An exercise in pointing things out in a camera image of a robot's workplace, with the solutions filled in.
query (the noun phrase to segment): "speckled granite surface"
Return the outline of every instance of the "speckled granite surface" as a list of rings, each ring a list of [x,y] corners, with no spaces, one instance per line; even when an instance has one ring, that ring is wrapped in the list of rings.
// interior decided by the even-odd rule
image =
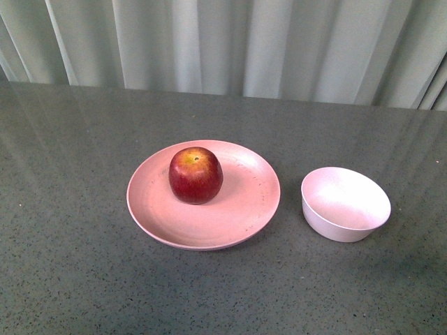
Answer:
[[[126,187],[187,140],[264,157],[281,202],[213,252],[146,235]],[[200,94],[0,84],[2,334],[447,334],[447,114]],[[343,244],[306,223],[300,183],[342,166],[390,220]]]

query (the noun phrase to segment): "white bowl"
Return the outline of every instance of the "white bowl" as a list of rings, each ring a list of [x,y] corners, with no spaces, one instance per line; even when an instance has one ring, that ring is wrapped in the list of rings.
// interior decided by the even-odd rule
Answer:
[[[339,242],[364,239],[383,225],[391,203],[370,178],[342,167],[322,167],[302,181],[302,210],[319,234]]]

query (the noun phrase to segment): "pink plate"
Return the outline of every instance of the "pink plate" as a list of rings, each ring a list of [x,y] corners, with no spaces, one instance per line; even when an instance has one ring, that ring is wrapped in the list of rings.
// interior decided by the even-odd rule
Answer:
[[[194,205],[180,202],[170,189],[169,163],[181,149],[199,146],[217,156],[223,184],[214,199]],[[167,147],[144,161],[127,188],[135,222],[169,246],[197,251],[228,248],[267,225],[280,198],[279,180],[262,157],[240,145],[197,140]]]

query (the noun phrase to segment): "red apple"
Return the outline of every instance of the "red apple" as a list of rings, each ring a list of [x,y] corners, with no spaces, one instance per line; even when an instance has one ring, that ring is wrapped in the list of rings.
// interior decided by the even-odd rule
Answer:
[[[224,174],[210,150],[189,147],[177,152],[169,165],[169,184],[174,195],[188,204],[203,204],[220,191]]]

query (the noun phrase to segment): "curtain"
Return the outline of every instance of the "curtain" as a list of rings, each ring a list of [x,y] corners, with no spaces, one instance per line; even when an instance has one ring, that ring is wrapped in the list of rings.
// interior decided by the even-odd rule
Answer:
[[[0,80],[447,110],[445,0],[0,0]]]

